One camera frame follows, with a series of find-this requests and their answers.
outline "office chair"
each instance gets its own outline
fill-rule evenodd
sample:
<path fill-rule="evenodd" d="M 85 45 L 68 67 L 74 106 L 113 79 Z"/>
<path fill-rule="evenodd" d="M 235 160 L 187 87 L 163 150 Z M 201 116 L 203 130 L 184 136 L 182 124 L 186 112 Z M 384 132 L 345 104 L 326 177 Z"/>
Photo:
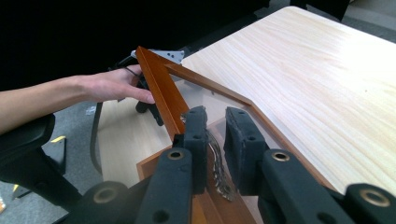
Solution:
<path fill-rule="evenodd" d="M 303 9 L 306 9 L 306 5 L 309 5 L 324 11 L 341 21 L 346 14 L 349 1 L 350 0 L 290 0 L 290 5 Z"/>
<path fill-rule="evenodd" d="M 70 212 L 81 199 L 42 146 L 52 135 L 53 114 L 0 135 L 0 180 L 18 184 Z"/>

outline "light wood table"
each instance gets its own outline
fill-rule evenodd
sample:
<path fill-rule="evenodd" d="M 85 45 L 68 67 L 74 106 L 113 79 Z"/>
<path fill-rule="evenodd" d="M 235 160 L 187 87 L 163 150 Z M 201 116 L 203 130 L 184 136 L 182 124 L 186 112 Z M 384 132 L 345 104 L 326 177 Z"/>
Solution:
<path fill-rule="evenodd" d="M 396 195 L 396 45 L 286 7 L 183 60 L 251 99 L 338 191 L 365 182 Z M 171 145 L 136 100 L 105 102 L 104 180 L 137 183 L 136 164 Z"/>

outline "screw hole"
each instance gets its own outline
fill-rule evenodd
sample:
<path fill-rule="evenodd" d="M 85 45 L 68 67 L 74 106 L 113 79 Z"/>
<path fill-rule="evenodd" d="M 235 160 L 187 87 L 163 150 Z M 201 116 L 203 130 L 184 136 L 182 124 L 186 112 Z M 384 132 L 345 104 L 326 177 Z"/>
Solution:
<path fill-rule="evenodd" d="M 389 199 L 384 194 L 374 189 L 361 189 L 360 195 L 364 199 L 364 201 L 373 204 L 375 206 L 379 206 L 379 207 L 390 206 Z"/>
<path fill-rule="evenodd" d="M 171 152 L 169 152 L 168 153 L 168 158 L 170 159 L 170 160 L 180 160 L 180 159 L 182 159 L 184 157 L 184 154 L 183 154 L 183 152 L 181 152 L 181 151 L 177 151 L 177 150 L 175 150 L 175 151 L 171 151 Z"/>
<path fill-rule="evenodd" d="M 93 201 L 96 203 L 108 203 L 117 197 L 117 191 L 113 188 L 99 189 L 93 195 Z"/>
<path fill-rule="evenodd" d="M 283 152 L 274 152 L 272 157 L 277 161 L 288 161 L 290 160 L 290 156 Z"/>

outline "brown wooden frame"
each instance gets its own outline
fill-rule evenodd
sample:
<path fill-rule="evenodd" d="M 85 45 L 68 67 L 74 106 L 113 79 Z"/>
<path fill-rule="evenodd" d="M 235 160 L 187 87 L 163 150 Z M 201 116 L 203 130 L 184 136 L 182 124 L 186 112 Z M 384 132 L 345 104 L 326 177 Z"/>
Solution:
<path fill-rule="evenodd" d="M 197 84 L 243 105 L 249 112 L 255 114 L 280 146 L 290 150 L 297 156 L 305 168 L 307 168 L 320 184 L 333 189 L 332 185 L 317 171 L 304 155 L 296 149 L 296 147 L 248 98 L 180 64 L 173 63 L 150 50 L 138 47 L 135 53 L 158 110 L 163 118 L 163 123 L 172 140 L 175 134 L 184 133 L 184 124 L 180 119 L 180 115 L 187 112 L 189 107 L 169 74 Z M 155 164 L 160 153 L 161 152 L 137 164 L 140 178 L 145 178 L 154 172 Z M 210 188 L 210 186 L 207 188 L 205 194 L 197 196 L 196 200 L 193 201 L 193 213 L 193 217 L 195 216 L 195 218 L 198 219 L 193 219 L 192 223 L 205 223 L 204 220 L 206 223 L 252 223 L 251 221 L 254 221 L 239 195 L 237 195 L 235 202 L 229 203 L 221 198 L 216 193 L 216 190 Z"/>

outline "black chair armrest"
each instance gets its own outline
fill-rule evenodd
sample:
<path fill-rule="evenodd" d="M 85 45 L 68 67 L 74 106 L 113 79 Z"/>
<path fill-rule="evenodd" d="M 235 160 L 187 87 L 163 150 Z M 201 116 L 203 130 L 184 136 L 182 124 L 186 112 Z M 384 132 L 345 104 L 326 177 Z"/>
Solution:
<path fill-rule="evenodd" d="M 0 135 L 0 164 L 7 164 L 46 144 L 54 126 L 55 116 L 49 114 Z"/>

